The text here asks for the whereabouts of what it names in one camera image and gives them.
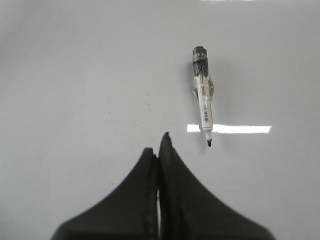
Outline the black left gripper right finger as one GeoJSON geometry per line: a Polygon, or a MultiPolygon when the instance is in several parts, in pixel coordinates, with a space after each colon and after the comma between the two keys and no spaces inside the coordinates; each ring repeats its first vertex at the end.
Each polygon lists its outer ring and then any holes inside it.
{"type": "Polygon", "coordinates": [[[168,132],[159,148],[162,240],[273,240],[264,226],[212,194],[188,169],[168,132]]]}

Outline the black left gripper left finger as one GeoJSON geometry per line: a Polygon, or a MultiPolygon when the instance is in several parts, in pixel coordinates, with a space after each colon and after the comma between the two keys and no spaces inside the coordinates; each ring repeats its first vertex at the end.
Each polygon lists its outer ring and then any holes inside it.
{"type": "Polygon", "coordinates": [[[99,203],[63,222],[53,240],[158,239],[159,160],[146,147],[126,178],[99,203]]]}

